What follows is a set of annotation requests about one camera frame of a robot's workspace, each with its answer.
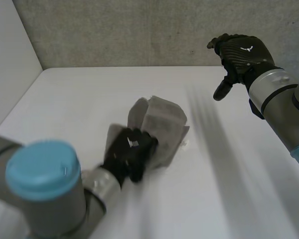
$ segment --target gray cloth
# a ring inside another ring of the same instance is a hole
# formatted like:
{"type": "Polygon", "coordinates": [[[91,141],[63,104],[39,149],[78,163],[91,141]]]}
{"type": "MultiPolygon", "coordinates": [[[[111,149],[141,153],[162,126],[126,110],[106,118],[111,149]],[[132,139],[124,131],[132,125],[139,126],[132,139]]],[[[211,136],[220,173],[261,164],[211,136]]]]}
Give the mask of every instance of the gray cloth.
{"type": "MultiPolygon", "coordinates": [[[[168,167],[179,145],[186,136],[189,126],[181,107],[173,102],[153,96],[149,100],[140,98],[131,108],[128,116],[129,128],[140,128],[158,139],[158,147],[147,169],[168,167]]],[[[119,124],[109,127],[106,151],[118,133],[124,128],[119,124]]]]}

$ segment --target white tabletop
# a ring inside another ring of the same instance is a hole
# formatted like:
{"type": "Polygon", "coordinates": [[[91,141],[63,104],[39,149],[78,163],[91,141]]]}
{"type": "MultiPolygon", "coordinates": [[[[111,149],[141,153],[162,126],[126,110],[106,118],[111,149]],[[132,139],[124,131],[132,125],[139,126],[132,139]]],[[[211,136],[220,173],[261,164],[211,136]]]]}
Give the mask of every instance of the white tabletop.
{"type": "Polygon", "coordinates": [[[171,166],[126,182],[92,239],[299,239],[299,165],[235,86],[212,94],[221,67],[44,71],[0,126],[30,143],[64,139],[83,169],[102,162],[108,126],[152,95],[179,104],[191,126],[171,166]]]}

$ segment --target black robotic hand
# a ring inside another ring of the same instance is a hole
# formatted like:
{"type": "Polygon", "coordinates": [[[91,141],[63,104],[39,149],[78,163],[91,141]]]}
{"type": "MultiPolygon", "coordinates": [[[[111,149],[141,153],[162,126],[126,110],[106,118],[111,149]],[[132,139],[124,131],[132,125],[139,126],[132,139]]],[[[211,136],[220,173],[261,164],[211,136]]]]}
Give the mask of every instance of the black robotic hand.
{"type": "Polygon", "coordinates": [[[101,167],[110,171],[121,186],[126,177],[139,182],[157,145],[158,140],[147,132],[124,128],[107,151],[101,167]]]}
{"type": "MultiPolygon", "coordinates": [[[[264,43],[254,36],[223,34],[212,39],[207,48],[214,48],[227,71],[227,76],[214,93],[213,97],[217,101],[222,100],[229,93],[233,84],[244,84],[248,91],[258,76],[278,69],[264,43]]],[[[249,103],[253,113],[263,119],[251,100],[249,103]]]]}

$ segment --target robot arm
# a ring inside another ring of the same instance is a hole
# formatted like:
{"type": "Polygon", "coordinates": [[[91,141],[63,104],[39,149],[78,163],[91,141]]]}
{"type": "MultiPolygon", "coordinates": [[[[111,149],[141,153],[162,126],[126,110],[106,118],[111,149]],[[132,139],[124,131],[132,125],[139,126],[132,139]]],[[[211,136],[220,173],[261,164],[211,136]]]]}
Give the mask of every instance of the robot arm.
{"type": "Polygon", "coordinates": [[[118,200],[124,180],[142,179],[157,144],[148,133],[125,128],[104,163],[81,175],[67,143],[23,147],[0,137],[0,199],[23,212],[31,239],[86,239],[118,200]]]}
{"type": "Polygon", "coordinates": [[[214,99],[223,99],[233,84],[244,84],[253,113],[268,122],[299,163],[299,81],[275,66],[256,37],[224,34],[207,47],[215,49],[228,72],[214,99]]]}

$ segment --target textured wall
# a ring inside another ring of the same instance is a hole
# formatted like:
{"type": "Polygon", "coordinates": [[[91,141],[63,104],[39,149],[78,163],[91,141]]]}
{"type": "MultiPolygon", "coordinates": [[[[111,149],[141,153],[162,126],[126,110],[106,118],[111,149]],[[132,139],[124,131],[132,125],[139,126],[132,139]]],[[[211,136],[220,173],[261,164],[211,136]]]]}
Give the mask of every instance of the textured wall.
{"type": "Polygon", "coordinates": [[[43,68],[210,66],[222,33],[261,38],[299,76],[299,0],[14,0],[43,68]]]}

